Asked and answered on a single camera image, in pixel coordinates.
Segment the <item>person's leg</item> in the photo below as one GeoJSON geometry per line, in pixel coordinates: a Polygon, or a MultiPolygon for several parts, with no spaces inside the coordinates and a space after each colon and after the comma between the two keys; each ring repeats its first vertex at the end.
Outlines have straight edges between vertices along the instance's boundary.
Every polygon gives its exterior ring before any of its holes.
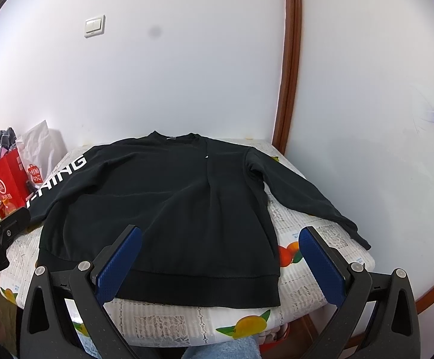
{"type": "Polygon", "coordinates": [[[243,339],[210,344],[208,346],[189,347],[182,359],[261,359],[256,338],[243,339]]]}

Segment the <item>lemon print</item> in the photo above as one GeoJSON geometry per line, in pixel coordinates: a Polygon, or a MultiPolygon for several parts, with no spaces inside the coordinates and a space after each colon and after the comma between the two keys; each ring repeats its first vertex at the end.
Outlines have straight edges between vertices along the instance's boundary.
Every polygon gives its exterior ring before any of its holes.
{"type": "Polygon", "coordinates": [[[245,316],[238,320],[235,325],[217,328],[216,331],[226,334],[233,339],[240,339],[243,337],[252,336],[253,334],[258,334],[267,329],[267,321],[269,319],[269,316],[270,309],[268,309],[260,316],[245,316]]]}
{"type": "Polygon", "coordinates": [[[84,336],[89,337],[89,332],[87,332],[87,328],[86,328],[86,326],[84,324],[78,324],[78,323],[74,323],[74,322],[72,322],[72,324],[74,324],[74,328],[77,331],[79,331],[84,336]]]}
{"type": "Polygon", "coordinates": [[[266,328],[267,322],[260,316],[247,316],[237,321],[232,337],[234,339],[240,339],[242,337],[252,336],[253,334],[265,331],[266,328]]]}
{"type": "Polygon", "coordinates": [[[2,289],[2,287],[0,287],[0,290],[3,294],[3,296],[5,297],[6,300],[8,300],[9,302],[12,302],[14,305],[16,304],[16,297],[17,297],[17,293],[13,293],[12,290],[10,289],[2,289]]]}

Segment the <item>black sweatshirt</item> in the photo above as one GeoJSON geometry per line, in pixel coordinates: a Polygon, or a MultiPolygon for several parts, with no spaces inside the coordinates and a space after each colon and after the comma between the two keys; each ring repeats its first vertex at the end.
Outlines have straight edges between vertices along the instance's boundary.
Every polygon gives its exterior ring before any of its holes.
{"type": "Polygon", "coordinates": [[[264,181],[281,204],[332,220],[370,248],[315,186],[257,149],[153,132],[93,147],[43,185],[29,208],[33,223],[46,219],[38,264],[74,268],[133,224],[143,245],[118,297],[278,306],[279,252],[264,181]]]}

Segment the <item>orange fruit print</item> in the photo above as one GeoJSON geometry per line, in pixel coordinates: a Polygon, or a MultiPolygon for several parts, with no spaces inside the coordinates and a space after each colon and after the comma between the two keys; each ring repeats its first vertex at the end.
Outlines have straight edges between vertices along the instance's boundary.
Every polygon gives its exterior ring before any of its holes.
{"type": "Polygon", "coordinates": [[[288,244],[287,250],[292,254],[292,258],[293,258],[295,254],[300,250],[298,246],[298,242],[293,242],[288,244]]]}
{"type": "Polygon", "coordinates": [[[287,250],[285,247],[278,246],[278,252],[280,254],[280,267],[287,267],[290,263],[292,263],[294,256],[289,250],[287,250]]]}

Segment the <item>sweatshirt sleeve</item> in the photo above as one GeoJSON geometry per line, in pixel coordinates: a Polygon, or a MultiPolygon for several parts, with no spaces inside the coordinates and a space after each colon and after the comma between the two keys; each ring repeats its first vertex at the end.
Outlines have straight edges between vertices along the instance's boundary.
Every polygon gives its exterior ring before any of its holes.
{"type": "Polygon", "coordinates": [[[97,147],[85,152],[47,180],[27,201],[31,225],[45,220],[52,207],[59,201],[95,183],[100,166],[94,165],[92,159],[98,152],[97,147]]]}
{"type": "Polygon", "coordinates": [[[265,153],[251,148],[247,151],[246,167],[262,178],[275,198],[294,211],[311,214],[338,223],[350,237],[369,250],[370,245],[357,233],[356,224],[342,214],[305,178],[277,162],[265,153]]]}

